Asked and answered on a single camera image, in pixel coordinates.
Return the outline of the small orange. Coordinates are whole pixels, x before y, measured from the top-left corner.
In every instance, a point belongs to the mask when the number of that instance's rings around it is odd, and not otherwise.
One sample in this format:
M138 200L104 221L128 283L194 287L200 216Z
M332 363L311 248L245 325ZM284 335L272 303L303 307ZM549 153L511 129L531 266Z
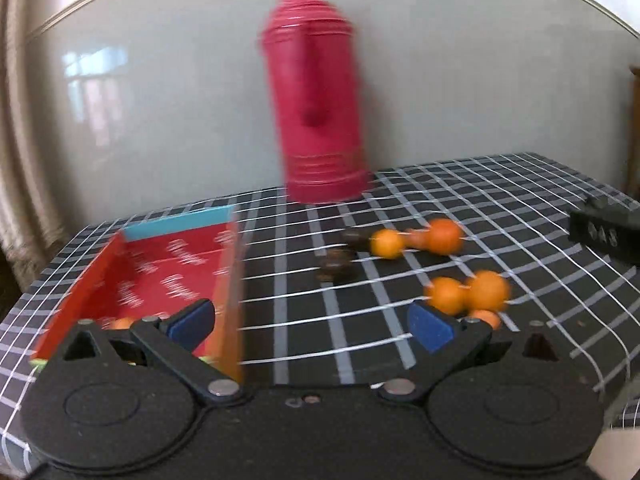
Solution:
M375 257L393 260L399 258L405 249L401 232L382 229L374 232L370 238L370 253Z

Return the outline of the small tan potato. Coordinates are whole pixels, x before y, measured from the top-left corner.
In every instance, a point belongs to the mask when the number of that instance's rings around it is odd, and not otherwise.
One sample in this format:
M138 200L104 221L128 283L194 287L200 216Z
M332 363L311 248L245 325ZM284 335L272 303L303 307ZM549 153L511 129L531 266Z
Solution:
M151 322L154 320L164 320L165 318L169 318L169 314L167 312L156 312L149 315L145 315L142 318L142 321Z

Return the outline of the large carrot chunk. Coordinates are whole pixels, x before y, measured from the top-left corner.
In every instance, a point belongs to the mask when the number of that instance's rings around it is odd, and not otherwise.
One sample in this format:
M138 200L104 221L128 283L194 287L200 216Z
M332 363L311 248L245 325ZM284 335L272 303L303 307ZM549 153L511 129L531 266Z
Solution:
M136 320L130 316L123 318L113 318L112 316L104 316L100 318L100 325L104 330L128 330Z

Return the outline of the colourful cardboard box tray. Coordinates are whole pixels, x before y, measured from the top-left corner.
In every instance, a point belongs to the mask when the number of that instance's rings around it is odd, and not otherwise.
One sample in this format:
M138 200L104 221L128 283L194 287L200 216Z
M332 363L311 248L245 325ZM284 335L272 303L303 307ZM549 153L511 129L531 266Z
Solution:
M193 353L241 380L244 244L235 206L220 206L127 226L113 235L74 281L30 357L44 367L82 318L156 312L169 316L199 299L215 306L211 333Z

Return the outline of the black white checked tablecloth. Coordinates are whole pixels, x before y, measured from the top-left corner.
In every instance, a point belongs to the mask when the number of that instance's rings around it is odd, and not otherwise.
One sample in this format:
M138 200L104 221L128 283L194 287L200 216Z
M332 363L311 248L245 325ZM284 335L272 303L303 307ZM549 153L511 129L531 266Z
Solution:
M349 202L304 206L280 188L82 229L1 324L1 472L13 479L600 479L605 410L639 374L639 261L568 238L587 196L639 206L536 154L380 171ZM119 230L235 206L244 244L244 398L203 401L128 330L82 318L44 367L30 357L65 295ZM344 229L457 222L441 256L354 252ZM320 282L319 259L354 270ZM421 403L378 396L425 350L407 314L425 287L494 271L510 299L475 359Z

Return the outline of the dark water chestnut front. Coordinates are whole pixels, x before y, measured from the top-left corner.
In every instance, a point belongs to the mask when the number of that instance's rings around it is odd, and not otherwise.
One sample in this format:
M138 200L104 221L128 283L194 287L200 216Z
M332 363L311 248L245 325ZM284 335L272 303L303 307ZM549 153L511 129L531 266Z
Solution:
M319 259L317 278L325 283L344 281L353 270L352 252L344 247L331 248Z

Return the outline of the dark water chestnut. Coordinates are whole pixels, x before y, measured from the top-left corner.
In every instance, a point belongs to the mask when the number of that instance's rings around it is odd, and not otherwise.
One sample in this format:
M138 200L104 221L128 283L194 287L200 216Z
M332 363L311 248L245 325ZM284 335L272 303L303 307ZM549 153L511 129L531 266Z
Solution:
M344 281L353 270L352 252L344 247L331 248L319 259L317 278L325 283Z
M370 252L371 232L367 229L344 229L341 232L341 239L354 252Z

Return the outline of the dark water chestnut rear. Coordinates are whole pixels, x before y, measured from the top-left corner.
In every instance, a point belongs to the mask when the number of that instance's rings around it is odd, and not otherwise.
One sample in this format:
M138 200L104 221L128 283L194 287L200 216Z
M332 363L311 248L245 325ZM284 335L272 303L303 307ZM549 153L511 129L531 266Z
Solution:
M344 229L341 232L341 239L354 252L370 252L371 232L367 229Z

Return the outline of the beige curtain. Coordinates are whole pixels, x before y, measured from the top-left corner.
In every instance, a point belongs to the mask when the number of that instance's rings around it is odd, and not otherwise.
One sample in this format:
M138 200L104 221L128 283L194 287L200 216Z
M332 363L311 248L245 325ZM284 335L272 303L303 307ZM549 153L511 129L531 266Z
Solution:
M21 290L67 240L32 126L27 0L1 0L1 249Z

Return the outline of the red thermos flask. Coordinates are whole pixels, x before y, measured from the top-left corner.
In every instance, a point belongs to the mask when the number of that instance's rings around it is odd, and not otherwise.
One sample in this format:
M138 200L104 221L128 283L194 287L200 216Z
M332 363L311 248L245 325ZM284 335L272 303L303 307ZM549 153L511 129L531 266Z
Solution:
M353 33L326 0L279 0L260 36L294 202L342 202L369 187Z

